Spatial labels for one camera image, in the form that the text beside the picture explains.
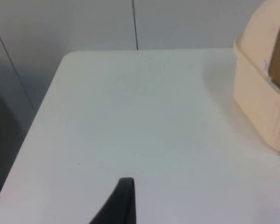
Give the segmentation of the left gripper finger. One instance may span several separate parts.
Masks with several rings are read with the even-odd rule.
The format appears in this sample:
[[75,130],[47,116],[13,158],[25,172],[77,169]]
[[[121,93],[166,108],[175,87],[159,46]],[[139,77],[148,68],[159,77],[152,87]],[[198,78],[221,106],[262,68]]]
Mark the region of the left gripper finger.
[[118,180],[105,204],[91,224],[136,224],[135,183],[132,177]]

